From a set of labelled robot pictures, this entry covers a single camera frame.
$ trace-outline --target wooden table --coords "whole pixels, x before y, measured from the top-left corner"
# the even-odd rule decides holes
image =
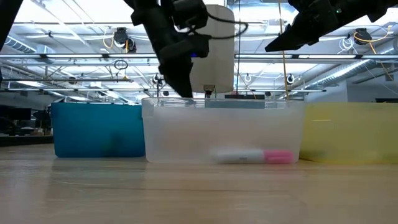
[[[398,223],[398,166],[177,166],[0,148],[0,223]]]

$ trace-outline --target table surface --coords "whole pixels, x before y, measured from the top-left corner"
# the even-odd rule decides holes
[[[181,166],[0,148],[1,223],[398,223],[398,165]]]

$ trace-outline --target blue plastic bin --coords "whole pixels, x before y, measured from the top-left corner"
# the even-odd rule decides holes
[[[58,157],[141,157],[145,155],[141,106],[53,103]]]

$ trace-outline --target marker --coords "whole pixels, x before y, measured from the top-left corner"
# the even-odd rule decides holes
[[[212,155],[218,164],[291,164],[294,153],[281,150],[217,151]]]

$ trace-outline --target pink marker cap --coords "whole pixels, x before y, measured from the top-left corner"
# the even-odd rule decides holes
[[[264,160],[267,164],[291,164],[294,162],[294,153],[280,150],[264,150]]]

